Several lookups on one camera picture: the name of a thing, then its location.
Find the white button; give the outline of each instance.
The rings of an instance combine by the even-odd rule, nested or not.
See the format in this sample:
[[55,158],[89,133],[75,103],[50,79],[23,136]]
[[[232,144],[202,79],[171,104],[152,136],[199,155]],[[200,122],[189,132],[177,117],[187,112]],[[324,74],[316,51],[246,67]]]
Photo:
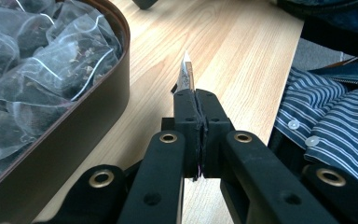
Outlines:
[[289,129],[295,130],[300,126],[300,122],[298,122],[298,120],[296,120],[296,119],[293,119],[293,120],[290,120],[287,125],[289,125]]
[[318,145],[318,143],[319,143],[319,137],[315,136],[315,135],[313,135],[305,140],[305,145],[307,145],[307,147],[314,147],[314,146]]

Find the screw hole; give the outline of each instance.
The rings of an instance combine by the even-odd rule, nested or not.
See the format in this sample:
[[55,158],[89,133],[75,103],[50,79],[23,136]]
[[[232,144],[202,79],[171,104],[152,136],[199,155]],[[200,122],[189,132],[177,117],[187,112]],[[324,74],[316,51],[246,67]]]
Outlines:
[[110,170],[97,171],[89,178],[89,185],[96,189],[103,188],[112,183],[114,178]]
[[178,137],[173,133],[166,133],[159,137],[159,140],[163,143],[172,143],[176,142]]
[[321,168],[316,171],[316,175],[324,183],[329,184],[331,186],[342,187],[347,184],[345,178],[333,170]]
[[242,143],[250,143],[252,142],[252,137],[245,133],[237,133],[234,135],[235,140]]
[[144,196],[144,203],[149,206],[154,206],[156,204],[159,204],[161,201],[161,195],[159,193],[147,193]]
[[295,195],[291,192],[284,192],[282,194],[282,197],[286,203],[292,204],[292,205],[299,205],[301,204],[301,198]]

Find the blue striped shirt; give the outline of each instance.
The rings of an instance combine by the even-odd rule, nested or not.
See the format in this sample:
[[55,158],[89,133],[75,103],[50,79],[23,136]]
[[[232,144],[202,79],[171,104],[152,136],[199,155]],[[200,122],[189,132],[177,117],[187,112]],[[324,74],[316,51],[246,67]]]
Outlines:
[[358,179],[358,89],[292,68],[275,127],[305,149],[305,159]]

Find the wood grain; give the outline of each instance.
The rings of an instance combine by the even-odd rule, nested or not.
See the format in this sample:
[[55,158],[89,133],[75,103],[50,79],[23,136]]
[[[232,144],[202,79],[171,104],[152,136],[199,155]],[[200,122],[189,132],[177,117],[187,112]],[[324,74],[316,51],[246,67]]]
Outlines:
[[[267,0],[159,0],[148,10],[112,2],[131,28],[129,105],[36,220],[52,217],[90,167],[142,159],[161,118],[172,116],[170,89],[186,49],[196,88],[217,95],[237,130],[269,139],[302,21]],[[183,222],[232,222],[218,180],[186,181]]]

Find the brown box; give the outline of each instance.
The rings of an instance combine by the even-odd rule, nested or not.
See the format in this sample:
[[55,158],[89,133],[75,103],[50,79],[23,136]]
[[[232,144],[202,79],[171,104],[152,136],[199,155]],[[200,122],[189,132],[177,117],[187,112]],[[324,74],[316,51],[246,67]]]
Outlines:
[[130,28],[108,0],[104,14],[123,47],[119,63],[0,176],[0,223],[31,223],[124,111],[130,96]]

